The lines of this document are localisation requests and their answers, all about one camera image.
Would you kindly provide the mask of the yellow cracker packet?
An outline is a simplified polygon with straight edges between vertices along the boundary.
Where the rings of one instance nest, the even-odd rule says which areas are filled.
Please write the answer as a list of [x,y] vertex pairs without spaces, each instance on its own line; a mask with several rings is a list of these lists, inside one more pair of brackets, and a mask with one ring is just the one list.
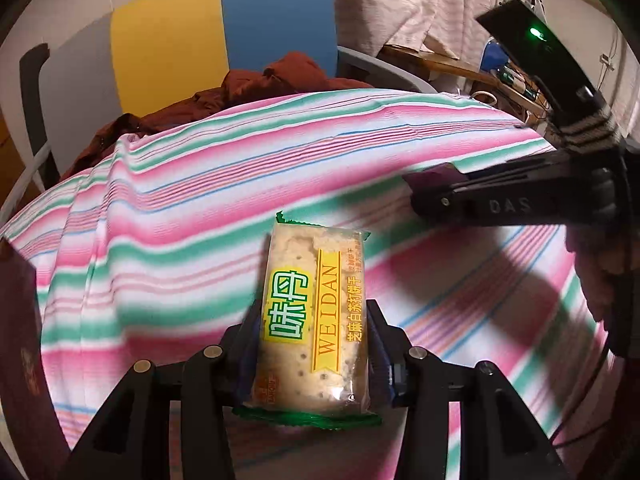
[[278,214],[255,375],[240,417],[289,427],[378,426],[370,410],[363,243],[368,233]]

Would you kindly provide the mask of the dark red jacket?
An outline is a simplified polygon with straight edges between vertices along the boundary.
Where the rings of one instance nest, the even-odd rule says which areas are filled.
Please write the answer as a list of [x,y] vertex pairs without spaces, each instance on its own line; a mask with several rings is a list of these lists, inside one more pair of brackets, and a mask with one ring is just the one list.
[[370,87],[370,84],[356,79],[326,76],[320,66],[302,52],[290,52],[260,73],[229,70],[217,88],[196,92],[190,98],[142,117],[130,113],[120,115],[94,135],[62,178],[67,179],[96,166],[114,152],[117,140],[126,133],[142,139],[242,104],[293,94]]

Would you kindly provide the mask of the grey yellow blue chair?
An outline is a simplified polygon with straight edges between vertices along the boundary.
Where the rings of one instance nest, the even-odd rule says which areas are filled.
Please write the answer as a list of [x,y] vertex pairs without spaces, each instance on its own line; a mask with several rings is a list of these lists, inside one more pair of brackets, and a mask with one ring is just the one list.
[[93,10],[73,0],[70,24],[41,22],[1,48],[1,109],[29,156],[1,206],[10,218],[41,168],[65,172],[96,130],[150,114],[207,88],[229,70],[262,70],[303,52],[331,77],[428,90],[426,81],[336,39],[334,0],[132,0]]

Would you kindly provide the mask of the striped pink green tablecloth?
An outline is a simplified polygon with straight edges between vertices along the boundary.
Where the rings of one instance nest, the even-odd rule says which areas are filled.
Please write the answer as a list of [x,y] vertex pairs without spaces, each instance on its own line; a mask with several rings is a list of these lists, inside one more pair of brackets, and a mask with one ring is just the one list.
[[24,471],[53,476],[134,361],[181,361],[262,299],[277,214],[365,232],[363,295],[447,360],[496,361],[580,470],[617,378],[563,229],[430,231],[402,178],[548,148],[486,105],[378,89],[122,136],[1,231],[1,420]]

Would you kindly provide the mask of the wooden side table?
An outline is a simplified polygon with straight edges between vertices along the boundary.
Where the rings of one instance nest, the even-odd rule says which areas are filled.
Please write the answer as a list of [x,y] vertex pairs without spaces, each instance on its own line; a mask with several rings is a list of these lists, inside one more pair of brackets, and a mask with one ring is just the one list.
[[396,65],[426,81],[431,80],[435,75],[461,77],[471,85],[471,88],[481,86],[483,90],[494,96],[503,96],[511,104],[518,104],[523,110],[538,118],[546,114],[544,108],[537,102],[527,99],[503,84],[497,77],[482,72],[469,63],[447,58],[445,55],[437,53],[419,53],[389,44],[382,47],[378,52],[378,57],[382,61]]

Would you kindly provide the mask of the blue cup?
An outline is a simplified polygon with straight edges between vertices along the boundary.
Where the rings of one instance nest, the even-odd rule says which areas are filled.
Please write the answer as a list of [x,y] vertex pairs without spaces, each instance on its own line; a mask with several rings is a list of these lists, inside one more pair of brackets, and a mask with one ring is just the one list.
[[495,39],[489,39],[480,59],[480,70],[490,73],[492,70],[498,70],[498,68],[505,66],[508,61],[509,57],[500,44]]

